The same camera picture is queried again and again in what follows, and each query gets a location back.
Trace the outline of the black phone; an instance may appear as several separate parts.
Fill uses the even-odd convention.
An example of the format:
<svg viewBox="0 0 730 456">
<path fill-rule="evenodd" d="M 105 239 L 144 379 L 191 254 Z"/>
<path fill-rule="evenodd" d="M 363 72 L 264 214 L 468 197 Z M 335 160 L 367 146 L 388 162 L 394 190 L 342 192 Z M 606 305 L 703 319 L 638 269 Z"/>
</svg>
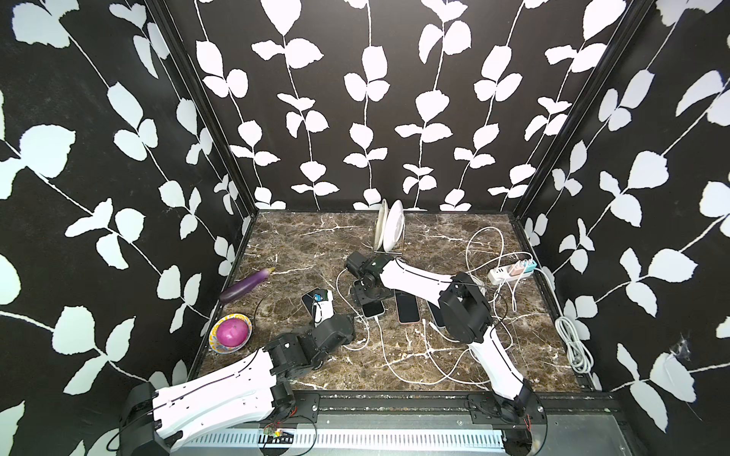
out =
<svg viewBox="0 0 730 456">
<path fill-rule="evenodd" d="M 441 309 L 431 302 L 428 303 L 428 306 L 435 326 L 437 326 L 437 328 L 445 328 L 446 324 Z"/>
<path fill-rule="evenodd" d="M 420 321 L 420 312 L 416 297 L 412 294 L 395 291 L 397 302 L 397 318 L 400 324 L 408 325 Z"/>
<path fill-rule="evenodd" d="M 302 303 L 304 304 L 307 311 L 311 314 L 311 316 L 313 316 L 313 301 L 314 301 L 313 294 L 316 290 L 317 289 L 312 290 L 311 292 L 308 292 L 307 294 L 304 294 L 302 296 Z"/>
<path fill-rule="evenodd" d="M 376 300 L 362 304 L 361 311 L 365 318 L 376 318 L 385 313 L 385 307 L 381 300 Z"/>
</svg>

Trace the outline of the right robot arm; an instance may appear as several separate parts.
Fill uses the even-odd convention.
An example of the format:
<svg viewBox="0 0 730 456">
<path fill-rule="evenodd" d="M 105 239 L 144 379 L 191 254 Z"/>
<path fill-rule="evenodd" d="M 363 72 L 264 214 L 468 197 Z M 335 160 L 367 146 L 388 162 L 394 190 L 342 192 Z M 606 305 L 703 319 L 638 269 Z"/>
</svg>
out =
<svg viewBox="0 0 730 456">
<path fill-rule="evenodd" d="M 367 258 L 359 252 L 348 256 L 345 268 L 360 284 L 354 296 L 359 304 L 401 292 L 435 305 L 447 332 L 468 345 L 485 370 L 503 421 L 517 424 L 528 418 L 528 407 L 536 403 L 532 385 L 513 365 L 498 336 L 492 306 L 468 274 L 430 273 L 395 256 Z"/>
</svg>

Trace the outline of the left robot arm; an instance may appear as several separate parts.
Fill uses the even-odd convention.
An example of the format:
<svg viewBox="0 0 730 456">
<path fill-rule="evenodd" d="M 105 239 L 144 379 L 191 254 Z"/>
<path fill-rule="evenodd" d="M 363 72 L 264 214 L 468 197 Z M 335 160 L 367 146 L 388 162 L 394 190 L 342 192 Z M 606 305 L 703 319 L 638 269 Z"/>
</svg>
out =
<svg viewBox="0 0 730 456">
<path fill-rule="evenodd" d="M 320 369 L 354 338 L 354 315 L 334 313 L 197 379 L 161 389 L 139 385 L 125 399 L 114 453 L 168 455 L 216 429 L 281 421 L 297 406 L 292 381 Z"/>
</svg>

